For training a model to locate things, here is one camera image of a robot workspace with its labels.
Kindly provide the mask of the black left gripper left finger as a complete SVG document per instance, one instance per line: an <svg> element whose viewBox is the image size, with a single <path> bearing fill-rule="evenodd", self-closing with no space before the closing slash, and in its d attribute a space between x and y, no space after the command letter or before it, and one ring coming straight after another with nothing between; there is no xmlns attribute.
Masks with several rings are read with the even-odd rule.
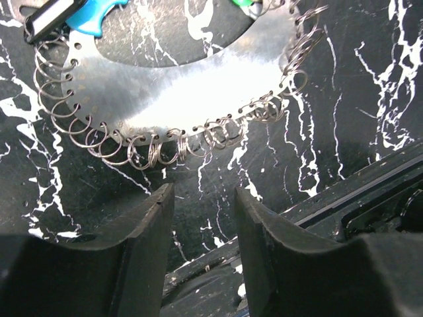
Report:
<svg viewBox="0 0 423 317"><path fill-rule="evenodd" d="M66 243L1 236L2 316L158 316L174 213L165 184Z"/></svg>

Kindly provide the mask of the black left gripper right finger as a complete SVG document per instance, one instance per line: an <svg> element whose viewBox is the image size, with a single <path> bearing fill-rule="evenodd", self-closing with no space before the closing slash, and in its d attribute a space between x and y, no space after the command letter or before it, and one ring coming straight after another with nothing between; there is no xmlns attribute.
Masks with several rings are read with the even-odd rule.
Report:
<svg viewBox="0 0 423 317"><path fill-rule="evenodd" d="M422 235L339 243L271 211L242 188L235 217L251 316L421 316Z"/></svg>

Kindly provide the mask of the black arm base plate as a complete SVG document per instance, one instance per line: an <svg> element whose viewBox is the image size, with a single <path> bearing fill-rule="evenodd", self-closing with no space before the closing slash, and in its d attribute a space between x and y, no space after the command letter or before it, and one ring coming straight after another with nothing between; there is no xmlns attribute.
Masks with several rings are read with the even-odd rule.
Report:
<svg viewBox="0 0 423 317"><path fill-rule="evenodd" d="M363 234L422 235L422 142L277 214L339 243ZM168 274L160 314L251 316L238 238Z"/></svg>

